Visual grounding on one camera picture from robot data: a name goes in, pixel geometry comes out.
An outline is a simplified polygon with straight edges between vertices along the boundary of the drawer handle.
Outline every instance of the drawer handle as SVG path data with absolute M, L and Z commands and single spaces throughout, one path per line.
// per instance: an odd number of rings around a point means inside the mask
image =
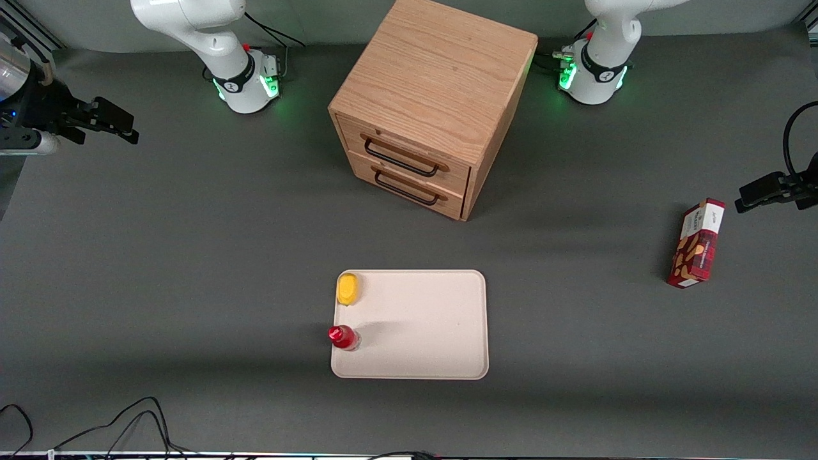
M 366 153 L 374 156 L 375 158 L 379 158 L 379 159 L 381 159 L 383 161 L 387 161 L 389 163 L 392 163 L 395 166 L 400 166 L 401 168 L 408 169 L 412 173 L 418 174 L 418 175 L 423 176 L 425 178 L 430 178 L 430 177 L 434 176 L 435 173 L 438 172 L 438 166 L 437 165 L 435 165 L 432 168 L 431 171 L 424 171 L 423 169 L 417 169 L 416 167 L 414 167 L 412 165 L 407 165 L 406 163 L 404 163 L 402 161 L 395 160 L 394 158 L 389 158 L 388 156 L 386 156 L 386 155 L 384 155 L 382 153 L 378 153 L 378 152 L 370 149 L 369 146 L 371 144 L 372 144 L 372 139 L 367 138 L 366 142 L 363 143 L 363 149 L 366 150 Z
M 412 195 L 411 193 L 403 191 L 400 188 L 397 188 L 397 187 L 395 187 L 394 185 L 392 185 L 390 183 L 386 183 L 386 182 L 380 180 L 380 171 L 377 171 L 377 170 L 375 171 L 375 183 L 377 183 L 378 185 L 380 185 L 383 188 L 389 189 L 392 192 L 397 193 L 398 195 L 403 195 L 403 196 L 405 196 L 406 198 L 408 198 L 410 200 L 417 201 L 418 203 L 421 203 L 422 205 L 427 205 L 427 206 L 434 205 L 435 203 L 438 202 L 438 198 L 440 198 L 440 195 L 438 195 L 437 193 L 434 194 L 434 198 L 432 198 L 431 200 L 424 200 L 423 198 L 420 198 L 417 195 Z

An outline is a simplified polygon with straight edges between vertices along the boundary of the red box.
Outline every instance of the red box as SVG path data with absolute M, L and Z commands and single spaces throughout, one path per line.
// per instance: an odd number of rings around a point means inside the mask
M 724 203 L 711 198 L 685 212 L 668 284 L 683 289 L 710 278 L 723 216 Z

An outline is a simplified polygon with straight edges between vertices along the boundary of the small plastic bottle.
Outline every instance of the small plastic bottle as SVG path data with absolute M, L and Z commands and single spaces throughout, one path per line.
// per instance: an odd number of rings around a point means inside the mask
M 332 345 L 345 351 L 354 351 L 361 344 L 361 336 L 349 326 L 330 327 L 327 335 L 332 340 Z

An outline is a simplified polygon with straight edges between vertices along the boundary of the yellow sponge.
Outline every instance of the yellow sponge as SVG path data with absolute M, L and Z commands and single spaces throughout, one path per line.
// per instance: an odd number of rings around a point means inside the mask
M 351 273 L 344 273 L 338 279 L 338 289 L 336 292 L 338 303 L 350 305 L 357 298 L 357 277 Z

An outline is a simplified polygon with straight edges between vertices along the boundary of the wall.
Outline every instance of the wall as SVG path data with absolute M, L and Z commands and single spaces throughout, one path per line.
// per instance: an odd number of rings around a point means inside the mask
M 73 48 L 106 52 L 183 49 L 142 27 L 128 0 L 19 0 Z M 393 0 L 248 0 L 256 19 L 307 43 L 365 43 Z M 442 0 L 541 37 L 576 33 L 590 19 L 582 0 Z M 791 22 L 809 0 L 692 0 L 640 18 L 647 35 L 755 32 Z M 248 20 L 231 28 L 244 42 L 271 39 Z

